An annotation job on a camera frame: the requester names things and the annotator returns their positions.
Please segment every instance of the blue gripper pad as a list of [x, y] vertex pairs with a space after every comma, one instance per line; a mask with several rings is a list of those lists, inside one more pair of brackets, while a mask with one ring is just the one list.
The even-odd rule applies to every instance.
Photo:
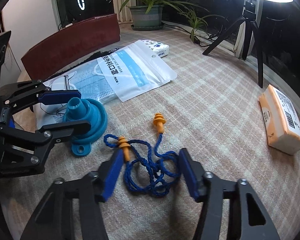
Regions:
[[203, 174], [204, 170], [199, 162], [195, 162], [192, 160], [187, 149], [185, 148], [181, 149], [179, 152], [179, 165], [181, 173], [185, 178], [189, 194], [194, 198], [195, 201], [197, 201], [199, 198], [198, 180], [200, 180], [201, 178], [198, 178], [198, 176], [196, 176], [192, 166], [195, 166], [195, 168], [197, 169], [197, 173]]
[[104, 179], [104, 188], [102, 192], [102, 197], [104, 199], [104, 202], [106, 202], [108, 198], [111, 197], [114, 191], [115, 184], [117, 182], [121, 168], [123, 166], [123, 151], [121, 149], [117, 150], [117, 152], [115, 152], [112, 155], [109, 162], [111, 162], [111, 165]]
[[45, 106], [66, 104], [71, 98], [81, 98], [78, 90], [52, 90], [38, 97], [38, 102]]

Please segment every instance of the face mask package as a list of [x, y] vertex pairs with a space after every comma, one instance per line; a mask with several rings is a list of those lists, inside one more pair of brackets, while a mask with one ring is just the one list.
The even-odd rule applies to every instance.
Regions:
[[[177, 74], [145, 43], [136, 41], [108, 56], [75, 67], [44, 85], [52, 90], [79, 90], [106, 109], [158, 88]], [[67, 104], [34, 106], [37, 128], [62, 122]]]

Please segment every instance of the tripod leg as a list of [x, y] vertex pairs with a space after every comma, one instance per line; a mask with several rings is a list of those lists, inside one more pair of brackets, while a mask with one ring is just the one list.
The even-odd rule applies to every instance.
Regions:
[[220, 35], [202, 54], [208, 55], [216, 46], [218, 46], [222, 41], [224, 41], [234, 30], [239, 28], [239, 26], [245, 21], [246, 19], [240, 17], [237, 19], [222, 35]]
[[246, 60], [248, 56], [248, 50], [250, 47], [252, 37], [252, 27], [251, 22], [249, 20], [246, 20], [246, 30], [244, 32], [244, 42], [243, 42], [243, 49], [242, 49], [242, 59]]
[[263, 55], [262, 46], [260, 40], [260, 32], [256, 22], [251, 22], [254, 39], [257, 46], [257, 59], [258, 59], [258, 84], [259, 87], [263, 88]]

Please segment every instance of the hole in funnel tab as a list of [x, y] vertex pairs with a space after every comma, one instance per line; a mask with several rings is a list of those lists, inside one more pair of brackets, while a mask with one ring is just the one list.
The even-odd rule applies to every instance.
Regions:
[[72, 98], [69, 102], [68, 102], [68, 108], [73, 108], [75, 106], [78, 106], [80, 104], [80, 99], [79, 98]]
[[84, 151], [84, 147], [83, 147], [82, 145], [80, 145], [80, 146], [78, 147], [78, 152], [79, 152], [79, 153], [83, 153], [83, 151]]

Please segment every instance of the barcode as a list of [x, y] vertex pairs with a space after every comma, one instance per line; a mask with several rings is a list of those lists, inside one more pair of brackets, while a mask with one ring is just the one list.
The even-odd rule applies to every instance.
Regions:
[[286, 117], [287, 117], [287, 120], [288, 120], [288, 124], [292, 127], [292, 128], [295, 128], [294, 127], [294, 124], [293, 124], [293, 121], [292, 121], [292, 118], [291, 118], [291, 114], [289, 114], [287, 111], [285, 111], [286, 113]]

